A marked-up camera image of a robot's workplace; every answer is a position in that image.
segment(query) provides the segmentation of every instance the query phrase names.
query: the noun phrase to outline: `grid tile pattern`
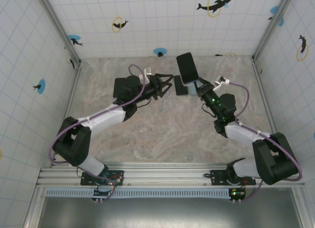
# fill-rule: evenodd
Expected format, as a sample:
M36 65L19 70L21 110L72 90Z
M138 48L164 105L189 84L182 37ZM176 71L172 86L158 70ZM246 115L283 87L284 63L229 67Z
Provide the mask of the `grid tile pattern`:
M208 0L50 0L67 34L81 37L80 58L154 56L159 47L169 56L252 55L280 1L232 0L210 18L196 10ZM128 23L114 33L117 17Z
M0 227L21 227L74 70L37 0L0 0ZM45 79L43 94L33 90Z
M315 205L315 0L292 0L260 58L262 81L280 132L303 169ZM300 55L302 40L306 49Z

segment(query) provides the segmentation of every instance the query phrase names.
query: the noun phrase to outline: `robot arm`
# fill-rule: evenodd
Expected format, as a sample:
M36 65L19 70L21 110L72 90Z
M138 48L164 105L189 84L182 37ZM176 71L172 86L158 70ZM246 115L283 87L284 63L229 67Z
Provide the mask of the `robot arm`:
M142 95L135 102L119 107L134 99L141 92L143 85L140 83L140 79L132 75L126 78L123 86L125 90L108 107L108 109L116 107L115 110L110 110L106 114L97 112L91 116L79 119L66 118L59 133L82 120L87 119L87 121L63 134L54 144L53 150L72 166L77 166L94 176L107 177L108 167L89 153L90 140L104 129L128 120L137 111L137 103L151 97L157 100L158 97L163 97L172 86L170 83L170 80L173 78L172 75L156 74L148 77L149 83L146 84Z
M236 111L234 95L223 94L219 97L215 93L215 90L223 83L229 84L229 80L219 76L216 87L204 79L199 79L199 81L203 85L198 88L195 83L197 95L205 101L207 107L217 118L214 121L217 133L251 147L254 152L255 159L253 160L239 159L229 163L222 180L236 184L242 180L242 177L254 177L261 178L266 184L272 185L298 172L292 159L287 155L289 154L296 161L293 151L282 133L258 132L243 125L234 116ZM279 144L286 153L268 139Z

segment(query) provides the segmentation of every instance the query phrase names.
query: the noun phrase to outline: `marble floor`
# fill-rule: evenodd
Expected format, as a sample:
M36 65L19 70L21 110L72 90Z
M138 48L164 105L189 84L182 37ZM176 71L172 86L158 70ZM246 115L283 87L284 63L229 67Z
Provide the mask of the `marble floor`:
M199 76L212 83L222 75L247 86L251 99L241 120L258 130L270 131L250 57L194 57L194 62ZM108 107L114 101L115 78L127 77L130 64L150 66L153 74L179 74L175 57L85 59L70 116L89 116ZM217 94L223 93L235 95L239 112L246 92L223 86ZM163 98L152 99L126 122L97 134L90 151L103 162L227 163L253 158L252 149L216 133L214 119L202 111L202 103L197 96L176 96L172 86Z

